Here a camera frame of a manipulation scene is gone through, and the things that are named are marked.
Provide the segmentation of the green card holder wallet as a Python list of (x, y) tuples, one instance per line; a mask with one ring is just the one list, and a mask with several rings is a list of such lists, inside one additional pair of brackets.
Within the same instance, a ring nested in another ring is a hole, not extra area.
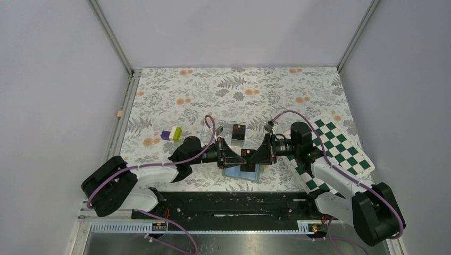
[(260, 179), (260, 175), (263, 173), (263, 170), (264, 168), (262, 165), (256, 165), (255, 171), (253, 172), (242, 171), (240, 166), (235, 166), (224, 169), (222, 171), (222, 176), (247, 181), (258, 181)]

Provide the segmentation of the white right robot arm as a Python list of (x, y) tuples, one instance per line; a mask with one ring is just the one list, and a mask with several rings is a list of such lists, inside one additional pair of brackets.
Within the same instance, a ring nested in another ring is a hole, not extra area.
[(267, 133), (248, 161), (271, 165), (280, 156), (294, 157), (303, 170), (337, 191), (315, 191), (314, 199), (305, 204), (310, 218), (318, 219), (323, 214), (338, 218), (351, 225), (369, 246), (399, 238), (406, 224), (391, 188), (385, 183), (371, 184), (359, 179), (333, 163), (325, 149), (315, 146), (313, 134), (311, 125), (305, 122), (293, 123), (289, 138), (278, 140), (275, 134)]

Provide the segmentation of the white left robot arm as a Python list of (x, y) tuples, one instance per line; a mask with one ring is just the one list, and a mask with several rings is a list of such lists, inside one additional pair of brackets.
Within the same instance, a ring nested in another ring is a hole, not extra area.
[(88, 198), (87, 208), (93, 209), (98, 217), (131, 209), (159, 218), (164, 214), (165, 205), (153, 184), (180, 182), (192, 174), (192, 165), (206, 163), (216, 163), (219, 169), (226, 169), (247, 161), (224, 138), (213, 138), (203, 146), (199, 138), (190, 136), (162, 163), (129, 167), (121, 156), (114, 156), (86, 178), (81, 188)]

